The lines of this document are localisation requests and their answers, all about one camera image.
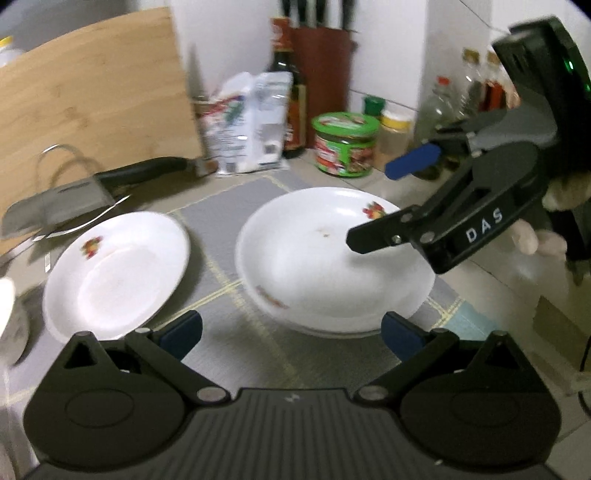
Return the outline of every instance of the white bowl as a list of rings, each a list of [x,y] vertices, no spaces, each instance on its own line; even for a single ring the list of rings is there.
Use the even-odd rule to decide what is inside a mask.
[[[14,282],[0,278],[0,365],[17,363],[28,340],[29,318],[16,295]]]
[[[351,227],[379,215],[374,203],[384,213],[399,209],[340,188],[298,190],[259,208],[235,256],[254,303],[291,328],[327,337],[376,333],[388,311],[413,315],[435,282],[427,261],[411,245],[361,255],[345,242]]]

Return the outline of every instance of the knife block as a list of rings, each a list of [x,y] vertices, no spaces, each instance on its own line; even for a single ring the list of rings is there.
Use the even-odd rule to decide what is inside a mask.
[[[351,56],[355,43],[347,30],[293,28],[294,60],[307,85],[306,146],[314,147],[312,119],[347,111]]]

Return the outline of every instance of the plate rim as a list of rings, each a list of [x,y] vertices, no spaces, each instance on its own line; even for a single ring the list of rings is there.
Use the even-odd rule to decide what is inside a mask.
[[[169,215],[168,213],[161,213],[161,212],[152,212],[152,211],[142,211],[142,212],[129,212],[129,213],[123,213],[121,215],[117,215],[114,217],[111,217],[107,220],[105,220],[104,222],[101,222],[95,226],[93,226],[92,228],[88,229],[86,232],[81,233],[78,237],[76,237],[76,239],[74,239],[74,241],[67,246],[67,248],[61,253],[60,258],[57,259],[55,266],[52,268],[52,270],[50,271],[49,275],[47,276],[47,279],[45,281],[45,286],[43,288],[43,298],[41,299],[41,311],[43,314],[43,320],[44,320],[44,324],[45,327],[47,328],[47,330],[49,331],[49,333],[51,334],[51,336],[53,338],[55,338],[56,340],[58,340],[61,343],[67,343],[70,341],[70,339],[72,337],[67,338],[63,333],[61,333],[57,327],[55,326],[55,321],[51,318],[49,312],[48,312],[48,308],[47,308],[47,286],[49,285],[49,282],[51,281],[51,277],[52,277],[52,273],[55,272],[57,266],[60,263],[60,260],[63,258],[63,255],[71,248],[78,248],[79,246],[77,245],[78,241],[80,240],[80,238],[82,238],[82,236],[87,235],[89,232],[92,232],[93,230],[97,229],[99,226],[104,225],[105,223],[108,223],[112,220],[115,219],[120,219],[121,217],[125,217],[125,216],[130,216],[130,215],[134,215],[134,216],[138,216],[138,215],[148,215],[148,216],[159,216],[159,217],[164,217],[167,220],[170,220],[175,226],[177,226],[180,230],[180,232],[182,233],[182,239],[183,239],[183,267],[179,269],[178,272],[178,278],[176,279],[174,286],[171,285],[171,291],[170,293],[167,295],[166,299],[162,302],[162,304],[153,312],[150,314],[150,316],[148,318],[146,318],[141,324],[139,324],[138,326],[134,327],[132,330],[141,327],[142,325],[145,325],[147,322],[149,322],[161,309],[162,307],[166,304],[166,302],[168,301],[168,299],[173,295],[173,293],[177,290],[178,285],[180,284],[181,280],[184,277],[184,274],[187,270],[187,266],[189,265],[189,258],[191,255],[191,240],[189,237],[189,233],[187,232],[187,229],[185,228],[185,225],[178,220],[177,218],[175,218],[173,215]],[[121,333],[120,335],[117,335],[115,337],[110,337],[108,339],[103,339],[103,340],[117,340],[123,336],[125,336],[127,333],[129,332],[125,332],[125,333]]]

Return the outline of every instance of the wooden cutting board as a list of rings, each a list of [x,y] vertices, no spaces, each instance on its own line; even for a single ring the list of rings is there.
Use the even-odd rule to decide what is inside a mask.
[[[168,8],[89,25],[0,69],[0,215],[35,194],[37,157],[56,143],[81,150],[93,173],[202,155]],[[89,175],[71,160],[50,153],[40,189]],[[0,242],[0,253],[21,240]]]

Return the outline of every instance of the white glove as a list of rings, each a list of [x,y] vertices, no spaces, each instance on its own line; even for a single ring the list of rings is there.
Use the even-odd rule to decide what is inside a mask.
[[[549,212],[572,210],[591,198],[591,173],[578,173],[567,179],[550,182],[542,205]],[[525,220],[509,227],[518,250],[526,255],[539,253],[566,260],[566,240],[549,230],[535,231]]]

